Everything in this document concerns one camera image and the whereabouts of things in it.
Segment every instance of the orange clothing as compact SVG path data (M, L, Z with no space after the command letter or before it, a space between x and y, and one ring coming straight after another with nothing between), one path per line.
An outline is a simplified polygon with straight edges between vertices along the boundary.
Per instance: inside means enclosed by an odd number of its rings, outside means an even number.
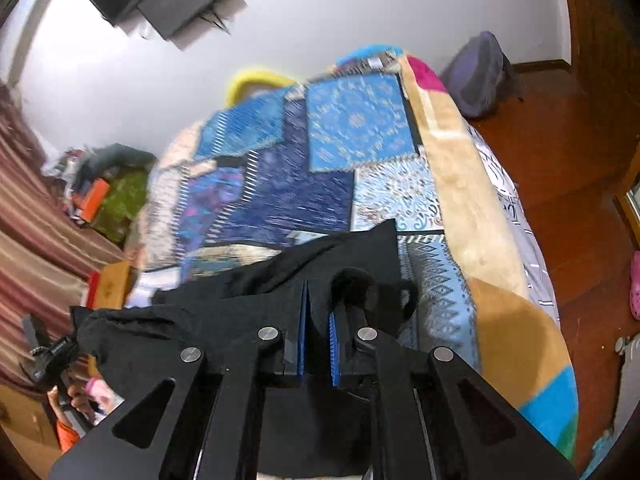
M56 421L56 430L58 431L60 449L63 453L66 453L69 449L71 449L73 444L80 440L80 435L78 435L70 427L62 424L62 422L60 422L59 420Z

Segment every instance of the orange box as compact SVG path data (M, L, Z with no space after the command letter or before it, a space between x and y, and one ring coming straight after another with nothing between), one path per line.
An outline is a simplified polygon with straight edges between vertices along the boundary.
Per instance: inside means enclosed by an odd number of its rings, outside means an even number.
M91 186L91 189L87 191L80 209L80 218L85 222L93 221L95 214L98 212L102 200L109 191L109 184L102 178L97 178Z
M92 309L121 309L127 294L131 291L134 279L135 272L132 272L129 260L105 266L98 278ZM100 375L93 356L89 357L88 371L90 377Z

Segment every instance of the person's hand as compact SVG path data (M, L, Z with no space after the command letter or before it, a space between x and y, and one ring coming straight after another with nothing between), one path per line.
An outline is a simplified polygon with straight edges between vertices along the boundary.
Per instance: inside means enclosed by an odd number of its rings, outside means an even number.
M84 390L78 384L72 384L69 386L66 391L71 397L71 405L81 413L84 413L89 421L93 421L95 417L94 410L92 410L89 405L89 399L84 394ZM49 404L51 405L51 409L56 414L56 417L60 421L60 423L64 424L66 427L71 428L71 423L69 419L66 418L65 412L60 408L60 400L59 400L59 392L58 387L54 386L51 390L47 392L47 397L49 398Z

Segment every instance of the wooden floor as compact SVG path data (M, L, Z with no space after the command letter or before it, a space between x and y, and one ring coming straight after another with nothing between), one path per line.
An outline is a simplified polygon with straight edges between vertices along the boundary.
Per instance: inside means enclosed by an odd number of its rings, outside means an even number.
M562 70L521 76L526 100L474 124L518 185L542 248L578 383L575 466L612 422L622 358L619 336L640 332L628 308L634 244L613 202L636 144L604 131L588 98Z

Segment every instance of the black metal frame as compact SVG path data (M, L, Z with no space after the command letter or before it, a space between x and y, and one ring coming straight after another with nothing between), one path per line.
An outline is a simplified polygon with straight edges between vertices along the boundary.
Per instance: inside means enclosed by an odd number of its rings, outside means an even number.
M303 354L292 361L285 349L293 342L290 330L298 340L303 337L305 311L303 301L288 327L248 333L209 363L198 349L176 351L162 376L140 384L55 463L50 480L254 479L265 388L296 387L304 380L283 363L300 370L295 361ZM374 478L577 477L571 464L450 349L425 354L401 347L392 336L367 328L358 308L348 314L338 306L334 316L337 386L370 401ZM157 396L158 391L166 394Z

